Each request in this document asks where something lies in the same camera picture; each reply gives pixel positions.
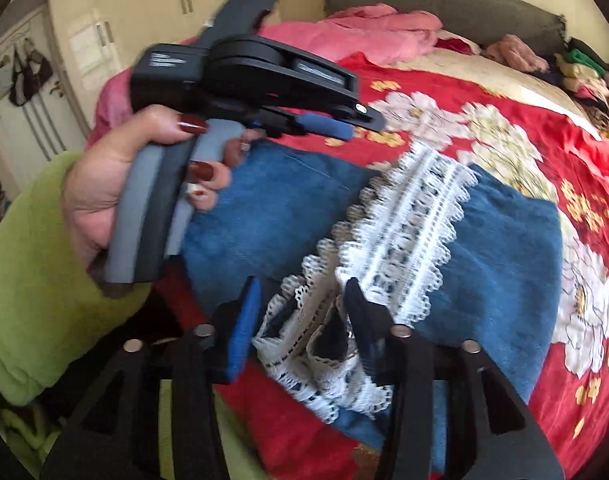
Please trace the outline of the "left hand red nails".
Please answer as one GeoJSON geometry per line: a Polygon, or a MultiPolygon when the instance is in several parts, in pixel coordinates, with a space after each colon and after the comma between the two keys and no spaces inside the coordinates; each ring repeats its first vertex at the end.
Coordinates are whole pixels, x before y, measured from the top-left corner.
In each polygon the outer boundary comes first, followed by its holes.
{"type": "MultiPolygon", "coordinates": [[[[149,143],[184,142],[206,131],[207,124],[196,116],[152,105],[106,133],[72,166],[62,191],[62,214],[73,252],[84,269],[110,243],[114,209],[141,149],[149,143]]],[[[242,163],[250,144],[264,137],[262,130],[247,130],[227,142],[220,162],[192,162],[185,177],[188,203],[199,211],[213,209],[218,193],[231,184],[232,169],[242,163]]]]}

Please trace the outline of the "green sleeve forearm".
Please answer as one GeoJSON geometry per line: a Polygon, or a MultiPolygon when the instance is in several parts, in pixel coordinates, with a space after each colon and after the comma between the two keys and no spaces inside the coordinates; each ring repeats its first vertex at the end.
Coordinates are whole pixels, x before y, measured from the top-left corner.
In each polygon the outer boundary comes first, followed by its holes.
{"type": "Polygon", "coordinates": [[[78,155],[56,156],[0,223],[0,393],[29,404],[67,367],[130,318],[148,285],[111,299],[73,252],[62,187],[78,155]]]}

